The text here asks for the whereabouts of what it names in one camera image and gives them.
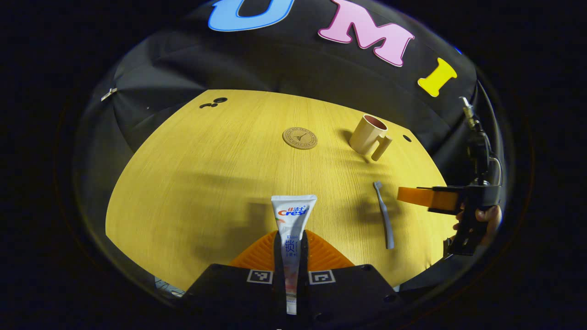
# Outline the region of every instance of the wooden table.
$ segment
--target wooden table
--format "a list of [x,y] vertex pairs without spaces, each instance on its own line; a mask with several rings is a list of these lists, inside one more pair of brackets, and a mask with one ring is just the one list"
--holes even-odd
[[[200,108],[218,97],[228,100]],[[411,131],[387,120],[393,141],[379,161],[353,151],[348,139],[362,115],[299,96],[208,90],[167,119],[129,161],[110,198],[106,235],[145,270],[188,290],[211,263],[228,264],[276,230],[272,195],[316,194],[306,229],[399,285],[442,257],[456,220],[396,200],[399,186],[445,182]],[[292,126],[314,132],[318,145],[287,145],[282,133]],[[385,249],[378,180],[393,250]]]

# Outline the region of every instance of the pink letter m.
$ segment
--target pink letter m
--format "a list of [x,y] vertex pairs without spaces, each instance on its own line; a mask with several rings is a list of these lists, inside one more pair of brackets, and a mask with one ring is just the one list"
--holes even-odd
[[338,10],[330,26],[318,31],[318,35],[332,41],[351,43],[349,35],[351,24],[355,27],[357,42],[362,49],[369,48],[377,41],[385,39],[373,53],[380,59],[395,66],[402,66],[402,56],[407,43],[414,36],[406,29],[393,23],[377,26],[367,9],[346,0],[332,0],[338,4]]

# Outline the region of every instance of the gray toothbrush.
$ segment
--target gray toothbrush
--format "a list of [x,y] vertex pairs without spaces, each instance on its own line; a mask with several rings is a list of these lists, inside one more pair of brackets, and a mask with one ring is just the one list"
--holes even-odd
[[379,207],[381,207],[381,213],[383,213],[383,218],[385,219],[385,236],[387,238],[387,249],[392,249],[394,247],[393,244],[393,231],[392,231],[392,223],[389,221],[389,215],[387,214],[387,206],[383,203],[381,199],[381,194],[379,193],[379,189],[383,187],[381,181],[377,181],[373,183],[375,190],[377,190],[377,196],[379,197]]

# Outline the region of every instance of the beige cup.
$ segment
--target beige cup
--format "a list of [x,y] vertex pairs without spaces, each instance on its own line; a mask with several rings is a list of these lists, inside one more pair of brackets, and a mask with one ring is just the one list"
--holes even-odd
[[379,146],[371,155],[371,159],[377,161],[392,142],[392,138],[385,135],[386,132],[387,126],[381,120],[364,115],[350,137],[350,147],[360,154],[366,154],[375,145],[375,141],[378,141]]

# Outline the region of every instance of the cork coaster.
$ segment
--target cork coaster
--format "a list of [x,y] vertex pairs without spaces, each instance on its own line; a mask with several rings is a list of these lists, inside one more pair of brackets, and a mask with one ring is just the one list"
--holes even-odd
[[311,149],[316,146],[316,135],[301,127],[290,127],[284,131],[284,141],[297,149]]

